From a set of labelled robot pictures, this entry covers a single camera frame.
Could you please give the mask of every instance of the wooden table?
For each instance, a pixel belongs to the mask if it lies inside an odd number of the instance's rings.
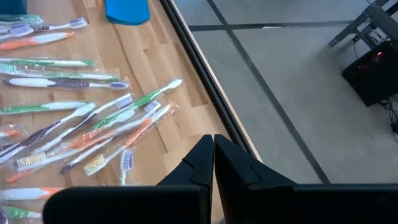
[[[135,166],[127,183],[155,185],[181,161],[204,134],[228,136],[215,107],[210,101],[186,51],[183,49],[163,7],[149,0],[151,20],[141,26],[109,23],[104,4],[96,0],[28,1],[29,14],[38,14],[49,23],[65,23],[83,16],[90,24],[75,31],[71,39],[60,42],[1,52],[0,57],[55,57],[97,60],[96,68],[119,68],[129,79],[135,98],[181,78],[183,85],[164,96],[180,109],[165,118],[141,139],[135,148]],[[91,100],[102,105],[126,92],[70,91],[2,86],[0,103],[46,103],[58,100]],[[30,133],[68,115],[70,111],[34,113],[0,117],[1,124],[23,124]],[[81,185],[118,185],[119,158],[93,177],[86,177],[82,167],[60,175],[52,165],[19,180],[4,184],[14,187],[71,187]],[[41,211],[43,201],[12,202],[21,208]],[[216,185],[213,189],[212,220],[217,223],[223,212]]]

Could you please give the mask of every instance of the concrete floor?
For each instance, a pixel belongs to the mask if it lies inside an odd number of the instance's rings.
[[[365,0],[212,0],[228,24],[351,20]],[[207,0],[175,0],[190,26],[218,25]],[[234,30],[332,183],[398,181],[398,143],[380,106],[365,107],[341,77],[355,60],[343,27]],[[193,33],[266,165],[300,183],[320,179],[225,30]],[[358,56],[369,49],[358,42]]]

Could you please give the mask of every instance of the purple toothbrush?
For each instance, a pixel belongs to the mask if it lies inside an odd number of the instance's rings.
[[[124,82],[112,82],[112,83],[89,83],[75,80],[59,80],[50,78],[10,78],[2,81],[7,85],[14,86],[27,86],[27,87],[57,87],[57,88],[69,88],[69,89],[86,89],[86,88],[110,88],[112,90],[125,90],[129,88],[129,85]]]

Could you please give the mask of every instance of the blue container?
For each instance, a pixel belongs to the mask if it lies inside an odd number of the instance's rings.
[[[0,0],[0,14],[27,14],[26,0]]]

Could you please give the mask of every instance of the metal stand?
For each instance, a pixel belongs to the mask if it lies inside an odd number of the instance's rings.
[[[376,43],[367,36],[367,33],[377,28],[380,28],[380,30],[382,30],[391,40],[398,40],[398,23],[391,18],[391,15],[398,11],[398,2],[387,11],[384,11],[381,7],[388,1],[389,0],[376,0],[370,4],[358,18],[356,18],[329,43],[329,46],[334,47],[348,35],[356,34],[357,36],[353,39],[354,42],[362,39],[365,44],[372,49],[376,46]],[[370,19],[371,23],[363,30],[358,30],[358,27],[368,19]]]

